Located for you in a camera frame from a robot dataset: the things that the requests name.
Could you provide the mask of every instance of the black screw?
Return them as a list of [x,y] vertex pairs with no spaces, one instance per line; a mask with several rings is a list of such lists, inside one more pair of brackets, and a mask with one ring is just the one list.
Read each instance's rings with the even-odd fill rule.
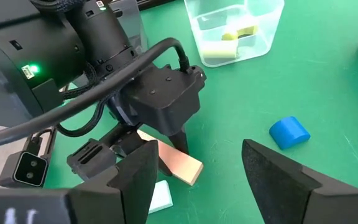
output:
[[111,72],[112,71],[112,65],[106,65],[106,70],[108,72]]

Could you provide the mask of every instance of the green table surface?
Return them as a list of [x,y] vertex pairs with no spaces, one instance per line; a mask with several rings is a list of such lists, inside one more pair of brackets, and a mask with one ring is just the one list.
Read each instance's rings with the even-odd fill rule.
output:
[[[174,206],[147,223],[263,223],[241,160],[245,138],[274,150],[274,122],[296,116],[311,139],[282,154],[358,187],[358,1],[287,0],[271,51],[262,57],[218,68],[204,67],[201,109],[186,124],[193,157],[204,162],[192,187],[159,175],[170,185]],[[150,46],[166,37],[183,44],[191,64],[201,65],[185,5],[181,0],[142,12]],[[155,64],[177,66],[174,50]],[[92,108],[64,122],[76,128]],[[81,182],[67,155],[89,138],[100,138],[116,122],[107,111],[82,138],[58,135],[45,184],[74,187]],[[167,141],[151,128],[149,134]]]

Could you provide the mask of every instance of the green led light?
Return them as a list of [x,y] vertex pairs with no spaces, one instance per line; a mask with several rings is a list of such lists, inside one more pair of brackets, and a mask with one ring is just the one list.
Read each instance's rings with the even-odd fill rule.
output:
[[30,71],[33,73],[39,73],[40,72],[40,67],[36,66],[36,65],[30,65]]

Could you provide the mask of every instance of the white block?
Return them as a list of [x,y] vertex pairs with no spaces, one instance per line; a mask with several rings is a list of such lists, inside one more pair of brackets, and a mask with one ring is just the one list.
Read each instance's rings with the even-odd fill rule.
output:
[[204,58],[236,58],[239,40],[202,41],[201,55]]
[[150,204],[149,214],[172,206],[173,203],[171,198],[171,192],[169,191],[168,182],[166,180],[163,180],[156,183],[152,203]]

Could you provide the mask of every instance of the copper-colored block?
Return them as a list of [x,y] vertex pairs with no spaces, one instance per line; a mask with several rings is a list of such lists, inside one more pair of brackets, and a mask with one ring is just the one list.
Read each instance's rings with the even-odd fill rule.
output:
[[[142,131],[137,132],[144,140],[158,140]],[[202,162],[160,140],[158,140],[158,153],[172,174],[187,184],[193,185],[203,170]]]

